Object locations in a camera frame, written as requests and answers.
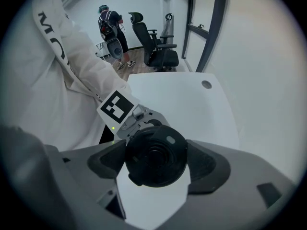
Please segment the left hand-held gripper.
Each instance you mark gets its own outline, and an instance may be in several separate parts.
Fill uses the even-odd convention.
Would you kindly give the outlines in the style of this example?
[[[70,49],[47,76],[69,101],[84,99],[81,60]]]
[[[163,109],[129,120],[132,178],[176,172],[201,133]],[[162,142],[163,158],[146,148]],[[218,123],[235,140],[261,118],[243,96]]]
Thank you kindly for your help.
[[[119,139],[129,140],[140,127],[145,129],[170,126],[163,115],[148,115],[150,109],[123,90],[114,90],[110,93],[99,105],[97,112],[112,134]]]

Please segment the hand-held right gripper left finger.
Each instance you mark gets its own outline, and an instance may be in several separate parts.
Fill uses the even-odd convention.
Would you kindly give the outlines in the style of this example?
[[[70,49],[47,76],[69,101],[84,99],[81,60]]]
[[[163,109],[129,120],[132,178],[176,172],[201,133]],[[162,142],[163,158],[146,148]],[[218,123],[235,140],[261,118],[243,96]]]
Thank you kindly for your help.
[[[117,176],[124,165],[126,142],[57,153],[57,183],[78,230],[118,230],[126,214]]]

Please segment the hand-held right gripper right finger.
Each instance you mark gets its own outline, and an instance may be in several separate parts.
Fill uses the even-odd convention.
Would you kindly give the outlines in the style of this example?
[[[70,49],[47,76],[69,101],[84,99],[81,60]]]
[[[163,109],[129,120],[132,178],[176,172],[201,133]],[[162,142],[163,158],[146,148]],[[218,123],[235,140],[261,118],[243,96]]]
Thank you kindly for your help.
[[[144,185],[169,185],[185,168],[190,174],[186,202],[160,226],[162,230],[257,229],[295,188],[251,153],[185,139],[150,139],[144,144]]]

